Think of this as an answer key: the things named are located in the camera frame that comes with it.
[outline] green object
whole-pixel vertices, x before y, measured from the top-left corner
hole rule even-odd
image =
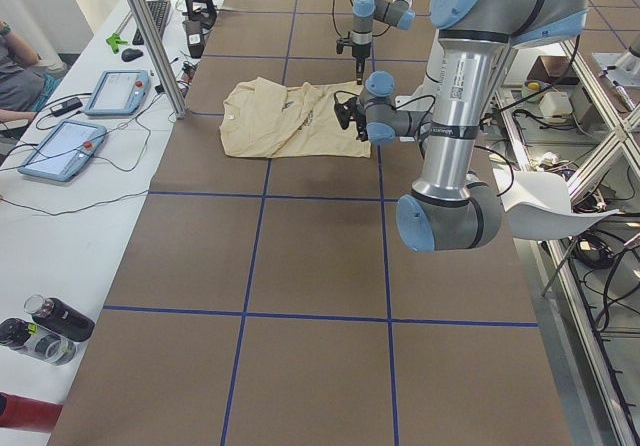
[[[113,54],[116,54],[118,51],[120,51],[119,45],[127,44],[127,41],[125,41],[124,39],[120,39],[120,35],[113,33],[107,38],[107,44],[111,46],[111,51],[113,51]]]
[[[0,29],[0,36],[4,38],[10,32],[11,32],[11,26],[9,26],[7,23],[4,23],[4,26],[2,27],[2,29]]]

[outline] blue joint cap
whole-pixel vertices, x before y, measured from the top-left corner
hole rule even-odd
[[[416,18],[416,12],[413,9],[407,9],[398,21],[398,29],[406,31],[413,24],[413,20]]]
[[[353,14],[359,18],[369,18],[376,10],[374,0],[353,0]]]
[[[398,200],[396,225],[402,241],[412,251],[431,252],[436,249],[429,218],[413,196],[405,194]]]
[[[364,82],[365,88],[374,96],[378,98],[386,98],[393,93],[396,87],[396,82],[386,71],[376,71],[367,78]]]
[[[387,124],[374,122],[367,124],[367,136],[374,146],[384,146],[396,139],[396,132]]]

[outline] clear plastic bottle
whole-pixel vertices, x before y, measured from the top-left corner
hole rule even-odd
[[[25,301],[24,310],[34,323],[79,343],[89,339],[95,326],[91,319],[58,298],[34,294]]]
[[[68,363],[76,354],[73,341],[18,318],[0,324],[0,345],[56,366]]]

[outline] brown table surface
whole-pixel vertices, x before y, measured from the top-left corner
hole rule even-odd
[[[610,1],[593,0],[583,44],[620,51],[634,35],[594,22],[640,0]],[[343,33],[349,11],[338,0]],[[390,30],[367,71],[410,94],[434,32],[426,15]],[[331,0],[225,1],[50,445],[571,444],[504,222],[476,250],[402,245],[414,144],[224,155],[238,82],[353,79],[335,37]]]

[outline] yellow object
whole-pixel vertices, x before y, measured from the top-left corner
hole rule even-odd
[[[224,100],[220,138],[228,156],[283,158],[351,156],[368,158],[371,144],[343,131],[333,111],[333,94],[359,94],[355,81],[286,88],[263,78],[239,83]]]

